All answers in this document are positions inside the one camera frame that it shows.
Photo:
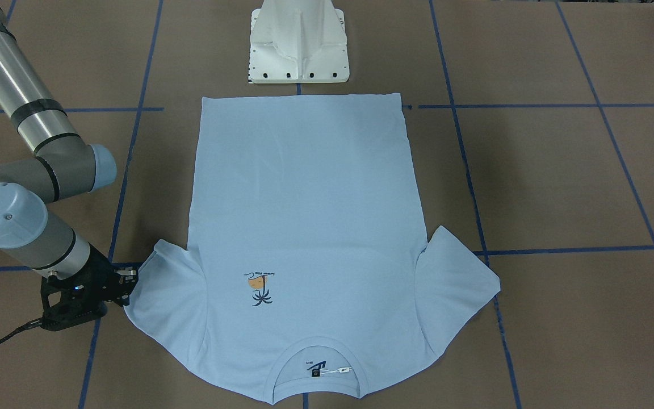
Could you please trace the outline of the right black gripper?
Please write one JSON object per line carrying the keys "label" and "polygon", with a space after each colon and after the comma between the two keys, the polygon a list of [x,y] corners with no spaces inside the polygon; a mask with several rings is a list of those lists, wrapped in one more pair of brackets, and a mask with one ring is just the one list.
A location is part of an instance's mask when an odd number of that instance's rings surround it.
{"label": "right black gripper", "polygon": [[137,269],[117,269],[98,249],[89,246],[89,258],[83,268],[68,278],[67,300],[108,301],[120,307],[130,305],[137,282]]}

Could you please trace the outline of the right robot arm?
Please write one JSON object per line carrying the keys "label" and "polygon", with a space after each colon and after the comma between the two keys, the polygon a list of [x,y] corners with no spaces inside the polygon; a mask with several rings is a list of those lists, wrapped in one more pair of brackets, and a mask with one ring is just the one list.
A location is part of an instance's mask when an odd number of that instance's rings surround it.
{"label": "right robot arm", "polygon": [[84,285],[101,300],[125,306],[135,272],[112,266],[49,204],[111,185],[116,160],[88,144],[44,85],[7,26],[0,7],[0,106],[31,155],[0,163],[0,251],[44,278]]}

